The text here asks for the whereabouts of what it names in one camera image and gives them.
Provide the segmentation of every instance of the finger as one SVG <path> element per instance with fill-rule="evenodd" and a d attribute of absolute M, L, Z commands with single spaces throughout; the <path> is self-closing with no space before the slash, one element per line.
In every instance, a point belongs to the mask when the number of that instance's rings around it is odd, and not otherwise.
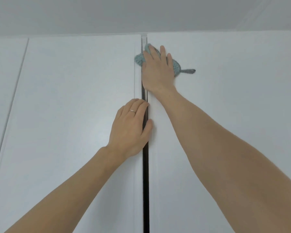
<path fill-rule="evenodd" d="M 130 100 L 129 102 L 127 102 L 127 104 L 124 106 L 124 109 L 123 109 L 123 112 L 122 112 L 122 115 L 121 116 L 125 116 L 127 115 L 127 113 L 129 112 L 130 108 L 132 107 L 132 104 L 135 102 L 135 101 L 138 101 L 139 99 L 132 99 Z"/>
<path fill-rule="evenodd" d="M 148 106 L 149 106 L 149 103 L 148 102 L 142 103 L 139 106 L 139 108 L 138 108 L 138 110 L 136 112 L 135 117 L 140 118 L 141 120 L 143 120 L 143 117 L 145 115 L 145 111 L 146 111 L 146 109 L 147 109 Z"/>
<path fill-rule="evenodd" d="M 145 50 L 143 51 L 143 56 L 144 56 L 147 63 L 153 61 L 152 56 L 148 52 L 146 52 Z"/>
<path fill-rule="evenodd" d="M 144 100 L 138 100 L 138 101 L 135 101 L 133 104 L 132 104 L 132 107 L 130 108 L 130 110 L 128 111 L 128 114 L 131 114 L 132 117 L 135 116 L 135 114 L 137 113 L 138 111 L 138 108 L 140 107 L 140 105 L 142 103 L 144 103 L 145 101 Z"/>
<path fill-rule="evenodd" d="M 124 105 L 118 110 L 118 112 L 116 113 L 116 116 L 115 116 L 115 119 L 114 120 L 117 120 L 121 117 L 121 114 L 123 112 L 123 109 L 124 109 Z"/>
<path fill-rule="evenodd" d="M 145 71 L 145 67 L 146 67 L 146 63 L 145 63 L 145 62 L 143 62 L 143 63 L 142 63 L 142 68 L 141 68 L 142 72 L 144 72 L 144 71 Z"/>
<path fill-rule="evenodd" d="M 143 132 L 141 133 L 141 140 L 143 141 L 144 145 L 146 145 L 146 143 L 149 141 L 152 129 L 153 129 L 153 121 L 152 119 L 149 119 L 146 122 L 146 126 Z"/>
<path fill-rule="evenodd" d="M 167 54 L 167 59 L 168 59 L 168 66 L 173 69 L 173 62 L 172 62 L 172 57 L 170 53 Z"/>
<path fill-rule="evenodd" d="M 167 64 L 167 62 L 166 62 L 166 50 L 165 50 L 165 47 L 164 46 L 161 46 L 160 50 L 161 50 L 161 61 L 164 64 Z"/>
<path fill-rule="evenodd" d="M 157 54 L 154 46 L 150 45 L 149 46 L 150 52 L 151 52 L 151 56 L 153 57 L 154 60 L 159 61 L 159 55 Z"/>

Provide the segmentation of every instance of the white ceiling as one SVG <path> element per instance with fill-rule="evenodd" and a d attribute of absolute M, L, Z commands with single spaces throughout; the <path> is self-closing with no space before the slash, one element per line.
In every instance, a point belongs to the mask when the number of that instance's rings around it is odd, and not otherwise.
<path fill-rule="evenodd" d="M 291 0 L 0 0 L 0 36 L 291 29 Z"/>

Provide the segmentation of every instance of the wardrobe door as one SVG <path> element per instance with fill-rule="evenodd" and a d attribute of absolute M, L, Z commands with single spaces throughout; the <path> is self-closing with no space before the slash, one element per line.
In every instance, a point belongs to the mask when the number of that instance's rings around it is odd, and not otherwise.
<path fill-rule="evenodd" d="M 182 69 L 179 93 L 291 178 L 291 31 L 151 33 Z M 171 122 L 149 94 L 151 232 L 233 232 L 198 180 Z"/>
<path fill-rule="evenodd" d="M 0 152 L 0 233 L 107 145 L 141 97 L 140 35 L 32 38 Z M 74 232 L 142 232 L 142 154 L 110 177 Z"/>
<path fill-rule="evenodd" d="M 0 39 L 0 148 L 28 39 Z"/>

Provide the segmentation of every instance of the forearm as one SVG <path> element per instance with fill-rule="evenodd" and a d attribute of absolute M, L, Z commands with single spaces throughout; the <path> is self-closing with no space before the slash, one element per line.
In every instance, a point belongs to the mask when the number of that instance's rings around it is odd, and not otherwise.
<path fill-rule="evenodd" d="M 291 180 L 175 89 L 155 96 L 194 172 L 235 232 L 291 232 Z"/>
<path fill-rule="evenodd" d="M 97 193 L 122 162 L 113 151 L 101 148 L 87 164 L 34 206 L 7 233 L 73 232 Z"/>

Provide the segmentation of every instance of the blue cleaning cloth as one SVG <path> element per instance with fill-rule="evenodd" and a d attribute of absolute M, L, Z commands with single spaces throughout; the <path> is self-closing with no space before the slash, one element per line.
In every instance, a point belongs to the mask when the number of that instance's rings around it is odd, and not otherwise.
<path fill-rule="evenodd" d="M 149 54 L 151 54 L 150 49 L 149 49 L 149 46 L 150 46 L 150 45 L 151 45 L 151 44 L 148 43 L 148 44 L 146 44 L 146 46 L 145 46 L 145 50 L 146 50 Z M 154 48 L 154 49 L 156 50 L 157 54 L 159 55 L 159 58 L 161 58 L 161 53 L 159 53 L 158 49 L 156 49 L 156 48 Z M 141 54 L 135 56 L 135 62 L 136 62 L 139 66 L 142 66 L 142 63 L 145 62 L 145 58 L 144 58 L 144 56 L 143 56 L 143 53 L 141 53 Z M 173 62 L 173 70 L 174 70 L 174 73 L 175 73 L 175 77 L 177 77 L 180 73 L 194 74 L 195 71 L 196 71 L 196 70 L 194 70 L 194 69 L 182 70 L 180 64 L 179 64 L 177 61 L 175 61 L 175 60 L 173 59 L 172 62 Z"/>

